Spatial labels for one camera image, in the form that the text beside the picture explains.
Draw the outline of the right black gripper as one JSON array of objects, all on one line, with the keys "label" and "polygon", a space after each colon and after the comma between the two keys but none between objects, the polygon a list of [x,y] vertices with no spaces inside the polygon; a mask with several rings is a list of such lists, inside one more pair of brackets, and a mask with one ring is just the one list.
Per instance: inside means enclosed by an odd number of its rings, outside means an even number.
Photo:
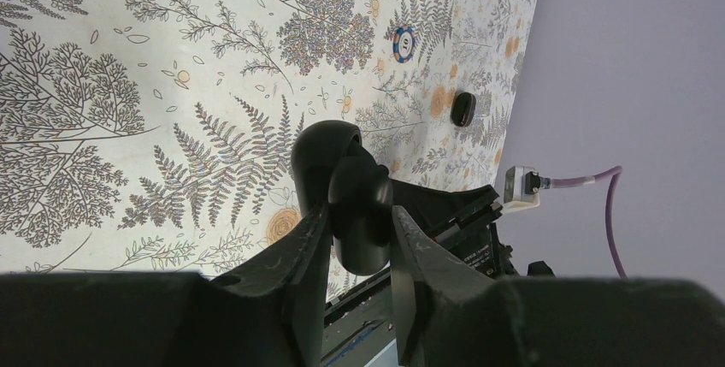
[{"label": "right black gripper", "polygon": [[502,205],[493,186],[446,192],[393,181],[393,203],[402,206],[423,233],[469,267],[492,279],[517,275],[512,247],[498,237]]}]

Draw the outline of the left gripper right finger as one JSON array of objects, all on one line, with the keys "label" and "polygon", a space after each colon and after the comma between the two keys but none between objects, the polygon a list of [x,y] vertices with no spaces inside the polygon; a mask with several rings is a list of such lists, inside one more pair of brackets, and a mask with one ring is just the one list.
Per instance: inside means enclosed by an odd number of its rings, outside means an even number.
[{"label": "left gripper right finger", "polygon": [[480,356],[483,295],[493,280],[392,208],[392,317],[402,366],[472,366]]}]

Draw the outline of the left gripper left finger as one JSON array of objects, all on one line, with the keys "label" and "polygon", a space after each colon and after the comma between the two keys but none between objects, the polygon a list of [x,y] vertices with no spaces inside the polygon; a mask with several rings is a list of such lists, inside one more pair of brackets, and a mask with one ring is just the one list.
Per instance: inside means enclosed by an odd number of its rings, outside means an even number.
[{"label": "left gripper left finger", "polygon": [[213,279],[232,302],[221,354],[238,366],[318,366],[332,244],[329,208],[316,205],[286,236]]}]

